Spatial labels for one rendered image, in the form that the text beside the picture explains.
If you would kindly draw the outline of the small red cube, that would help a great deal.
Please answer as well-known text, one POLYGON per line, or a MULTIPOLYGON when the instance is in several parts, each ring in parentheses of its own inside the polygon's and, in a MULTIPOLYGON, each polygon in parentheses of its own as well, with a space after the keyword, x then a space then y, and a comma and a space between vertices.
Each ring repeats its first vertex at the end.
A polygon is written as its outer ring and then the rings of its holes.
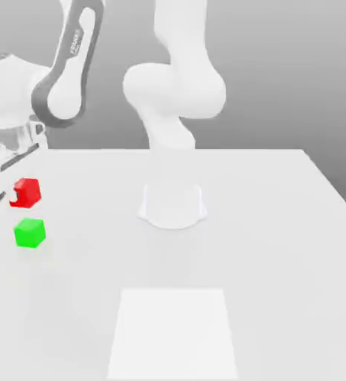
POLYGON ((13 189, 17 200, 9 201, 9 204, 14 208, 32 208, 42 198, 37 179, 21 178, 14 184, 13 189))

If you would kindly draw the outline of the small green cube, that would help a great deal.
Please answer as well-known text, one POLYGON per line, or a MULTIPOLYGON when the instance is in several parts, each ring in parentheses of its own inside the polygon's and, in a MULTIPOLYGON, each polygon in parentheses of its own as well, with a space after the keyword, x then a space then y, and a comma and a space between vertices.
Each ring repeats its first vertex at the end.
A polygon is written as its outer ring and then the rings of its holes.
POLYGON ((13 228, 17 246, 36 248, 46 238, 44 221, 41 219, 24 218, 13 228))

